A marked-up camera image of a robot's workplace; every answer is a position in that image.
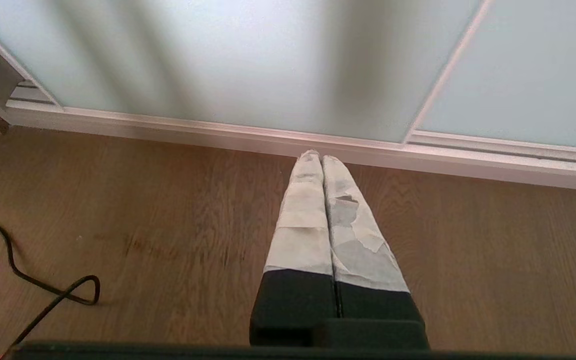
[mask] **white paper wrapping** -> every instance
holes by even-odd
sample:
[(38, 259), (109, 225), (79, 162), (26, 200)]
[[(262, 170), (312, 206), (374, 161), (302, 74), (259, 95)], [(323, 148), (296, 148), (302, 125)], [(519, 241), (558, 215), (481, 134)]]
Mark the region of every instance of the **white paper wrapping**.
[(263, 272), (281, 269), (332, 275), (322, 162), (315, 150), (297, 159), (281, 201)]
[(410, 292), (350, 171), (338, 158), (323, 158), (334, 279), (369, 289)]

